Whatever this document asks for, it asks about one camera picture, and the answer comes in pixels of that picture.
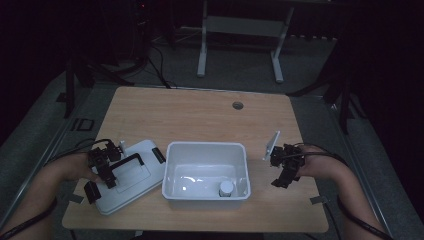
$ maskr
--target white container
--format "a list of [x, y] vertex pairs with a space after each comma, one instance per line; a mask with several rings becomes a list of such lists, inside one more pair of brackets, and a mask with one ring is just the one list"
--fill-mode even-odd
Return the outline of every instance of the white container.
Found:
[[[177, 209], [237, 209], [250, 196], [246, 150], [240, 143], [172, 142], [162, 194]], [[222, 182], [234, 189], [221, 197]]]

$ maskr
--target human hand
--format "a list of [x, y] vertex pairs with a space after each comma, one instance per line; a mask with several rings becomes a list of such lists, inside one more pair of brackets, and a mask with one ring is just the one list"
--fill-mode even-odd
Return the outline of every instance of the human hand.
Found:
[[[299, 147], [304, 153], [325, 152], [316, 146], [301, 145]], [[323, 155], [308, 155], [305, 156], [305, 165], [299, 169], [297, 177], [309, 176], [314, 178], [334, 180], [338, 174], [345, 170], [350, 171], [346, 165], [333, 157]]]
[[88, 155], [77, 153], [55, 160], [42, 169], [58, 181], [75, 181], [81, 178], [93, 182], [100, 182], [101, 179], [88, 167]]

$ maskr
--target dark background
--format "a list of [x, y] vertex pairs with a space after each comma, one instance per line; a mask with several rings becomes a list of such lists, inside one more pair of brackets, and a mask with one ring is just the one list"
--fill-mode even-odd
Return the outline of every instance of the dark background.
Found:
[[[121, 1], [120, 8], [114, 5], [116, 2], [1, 0], [0, 144], [47, 84], [65, 70], [72, 47], [82, 49], [99, 63], [113, 64], [118, 58], [134, 57], [137, 49], [128, 48], [133, 28], [126, 27], [134, 22], [128, 16], [132, 1]], [[244, 9], [251, 10], [249, 1], [245, 2]], [[349, 3], [356, 1], [337, 1], [341, 4], [337, 7], [292, 2], [298, 5], [289, 34], [338, 38], [325, 68], [329, 72], [341, 68], [352, 70], [352, 90], [423, 219], [420, 203], [424, 202], [424, 195], [420, 188], [424, 184], [424, 162], [420, 150], [424, 135], [424, 8], [421, 3], [374, 0], [366, 1], [368, 4], [363, 8], [353, 8]], [[227, 13], [223, 9], [228, 1], [215, 4], [212, 11]], [[266, 9], [267, 4], [258, 9]], [[200, 26], [201, 7], [198, 0], [176, 0], [172, 16], [167, 15], [168, 11], [161, 12], [160, 5], [154, 16], [164, 16], [159, 18], [164, 21], [171, 19], [176, 27]], [[270, 16], [279, 16], [278, 12], [273, 13]]]

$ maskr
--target wooden table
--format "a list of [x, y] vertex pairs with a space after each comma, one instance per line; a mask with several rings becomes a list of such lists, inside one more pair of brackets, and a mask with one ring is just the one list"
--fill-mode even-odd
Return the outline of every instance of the wooden table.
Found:
[[[241, 110], [234, 102], [243, 103]], [[220, 232], [325, 232], [328, 222], [315, 180], [302, 177], [288, 189], [271, 182], [282, 169], [263, 161], [265, 145], [280, 130], [278, 146], [302, 142], [290, 99], [283, 95], [119, 88], [107, 111], [98, 139], [131, 146], [153, 140], [166, 153], [173, 141], [240, 142], [246, 148], [252, 194], [240, 209], [227, 211], [173, 210], [160, 187], [110, 216], [95, 205], [70, 202], [63, 225], [70, 229], [123, 229]], [[85, 196], [80, 180], [75, 194]]]

